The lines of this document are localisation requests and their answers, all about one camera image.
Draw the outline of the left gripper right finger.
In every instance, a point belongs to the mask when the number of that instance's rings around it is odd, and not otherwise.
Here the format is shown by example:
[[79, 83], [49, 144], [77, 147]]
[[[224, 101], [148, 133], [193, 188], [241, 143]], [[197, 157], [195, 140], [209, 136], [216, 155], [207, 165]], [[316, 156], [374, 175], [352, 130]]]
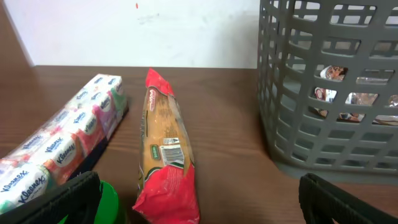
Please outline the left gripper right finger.
[[397, 218], [313, 173], [300, 178], [298, 199], [306, 224], [397, 224]]

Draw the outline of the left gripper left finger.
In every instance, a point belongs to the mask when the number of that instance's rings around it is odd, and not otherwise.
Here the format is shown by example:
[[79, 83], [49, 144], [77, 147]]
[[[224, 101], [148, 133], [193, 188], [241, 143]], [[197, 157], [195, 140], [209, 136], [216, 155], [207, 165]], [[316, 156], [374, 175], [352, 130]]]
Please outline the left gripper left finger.
[[101, 200], [96, 172], [85, 172], [24, 205], [1, 215], [1, 224], [93, 224]]

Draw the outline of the spaghetti pack orange ends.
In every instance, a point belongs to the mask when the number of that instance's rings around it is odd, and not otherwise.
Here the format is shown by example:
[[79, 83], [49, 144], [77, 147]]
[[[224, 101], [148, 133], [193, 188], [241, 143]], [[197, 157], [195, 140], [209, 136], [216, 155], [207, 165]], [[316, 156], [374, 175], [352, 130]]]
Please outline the spaghetti pack orange ends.
[[199, 223], [192, 147], [170, 83], [146, 76], [138, 195], [133, 210], [150, 223]]

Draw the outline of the Kleenex tissue multipack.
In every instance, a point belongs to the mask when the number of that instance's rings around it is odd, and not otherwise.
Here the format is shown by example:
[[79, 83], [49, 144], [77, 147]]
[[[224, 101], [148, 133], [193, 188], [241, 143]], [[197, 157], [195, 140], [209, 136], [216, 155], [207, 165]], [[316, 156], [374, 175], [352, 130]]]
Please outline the Kleenex tissue multipack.
[[96, 162], [128, 109], [120, 76], [98, 74], [24, 142], [1, 158], [1, 213], [64, 184]]

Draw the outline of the green lid spice jar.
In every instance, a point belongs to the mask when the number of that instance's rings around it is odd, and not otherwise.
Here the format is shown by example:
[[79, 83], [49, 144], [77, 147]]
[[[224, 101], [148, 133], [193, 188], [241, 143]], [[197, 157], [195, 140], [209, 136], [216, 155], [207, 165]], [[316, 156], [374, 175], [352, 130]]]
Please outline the green lid spice jar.
[[128, 223], [124, 207], [121, 205], [117, 191], [114, 187], [101, 181], [103, 188], [102, 198], [99, 202], [94, 224], [126, 224]]

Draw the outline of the grey plastic basket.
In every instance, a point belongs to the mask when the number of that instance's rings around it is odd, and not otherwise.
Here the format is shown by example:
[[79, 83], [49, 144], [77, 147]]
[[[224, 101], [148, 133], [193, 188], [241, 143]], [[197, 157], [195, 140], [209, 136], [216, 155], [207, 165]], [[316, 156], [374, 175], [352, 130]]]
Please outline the grey plastic basket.
[[[319, 73], [348, 68], [343, 81]], [[396, 1], [272, 1], [259, 4], [257, 100], [271, 159], [291, 177], [308, 172], [335, 182], [397, 183]], [[386, 85], [360, 85], [364, 69], [393, 70]], [[338, 92], [332, 103], [316, 87]], [[377, 93], [372, 106], [348, 105], [349, 93]], [[339, 113], [364, 113], [355, 123]]]

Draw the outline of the dried mushroom pouch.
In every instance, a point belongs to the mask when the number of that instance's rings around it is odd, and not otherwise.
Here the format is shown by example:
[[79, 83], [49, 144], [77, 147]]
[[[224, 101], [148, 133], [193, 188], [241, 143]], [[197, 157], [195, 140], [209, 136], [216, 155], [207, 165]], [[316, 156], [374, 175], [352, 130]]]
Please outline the dried mushroom pouch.
[[[329, 65], [320, 73], [319, 77], [327, 80], [343, 81], [348, 68]], [[393, 76], [393, 70], [364, 69], [362, 74], [356, 78], [356, 84], [360, 85], [386, 85]], [[332, 103], [337, 96], [336, 90], [316, 87], [314, 97], [318, 100]], [[345, 103], [348, 105], [372, 106], [378, 98], [377, 93], [349, 93]], [[339, 113], [337, 119], [348, 120], [355, 123], [361, 122], [365, 117], [364, 113], [344, 112]], [[373, 121], [376, 124], [397, 126], [397, 115], [377, 115]]]

